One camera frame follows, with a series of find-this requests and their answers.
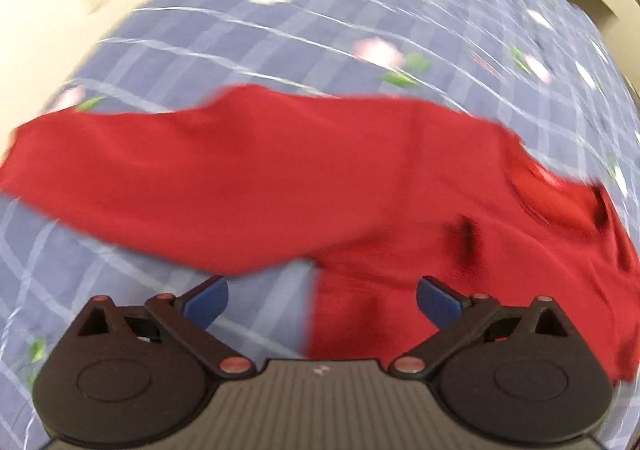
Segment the red long-sleeve shirt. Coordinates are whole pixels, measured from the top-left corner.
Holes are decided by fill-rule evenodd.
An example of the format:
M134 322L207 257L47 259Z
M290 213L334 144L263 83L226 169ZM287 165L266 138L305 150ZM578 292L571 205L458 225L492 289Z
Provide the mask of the red long-sleeve shirt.
M507 305L549 295L612 381L637 373L639 259L604 186L444 106L248 84L176 113L61 110L16 130L1 188L209 273L313 260L314 358L390 362L432 335L416 309L431 275Z

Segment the blue plaid floral quilt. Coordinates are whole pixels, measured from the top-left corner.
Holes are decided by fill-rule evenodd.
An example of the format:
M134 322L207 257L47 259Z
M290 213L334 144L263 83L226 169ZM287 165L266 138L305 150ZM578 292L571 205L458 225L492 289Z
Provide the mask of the blue plaid floral quilt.
M639 118L596 23L573 0L152 0L100 40L63 89L102 113L165 112L218 87L402 89L512 128L556 173L600 179L639 248ZM398 75L361 63L380 37ZM318 272L294 260L229 284L216 335L250 357L303 355ZM32 381L92 295L142 303L204 275L78 234L1 196L1 449L39 449Z

